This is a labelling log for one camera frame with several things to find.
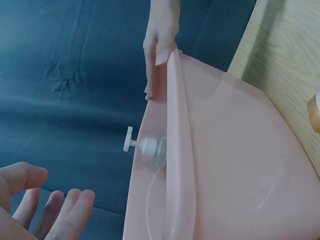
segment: hand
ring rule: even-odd
[[[40,186],[48,178],[46,169],[25,162],[0,168],[0,239],[6,240],[76,240],[91,215],[95,193],[72,189],[50,195],[34,233],[28,232],[36,212]],[[11,217],[11,197],[27,190]]]
[[[179,31],[179,0],[151,0],[149,21],[143,42],[147,85],[146,99],[153,96],[158,67],[165,64],[173,49]]]

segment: fingernail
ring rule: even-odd
[[[155,59],[155,65],[158,66],[158,65],[161,65],[161,64],[165,64],[168,59],[170,57],[170,53],[160,53],[156,56],[156,59]]]

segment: dark blue fabric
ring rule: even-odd
[[[226,71],[255,2],[181,1],[179,48]],[[1,166],[47,168],[48,191],[94,190],[95,207],[106,213],[94,214],[87,229],[104,218],[119,226],[104,223],[110,234],[92,239],[121,239],[133,159],[122,147],[129,125],[137,135],[146,106],[149,5],[0,0]]]

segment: wooden surface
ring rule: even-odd
[[[320,176],[307,113],[320,91],[320,0],[257,0],[228,73],[267,93]]]

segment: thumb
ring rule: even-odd
[[[155,59],[155,65],[159,66],[162,64],[165,64],[170,55],[171,52],[175,48],[175,37],[171,34],[162,36],[159,36],[158,43],[156,45],[156,59]]]

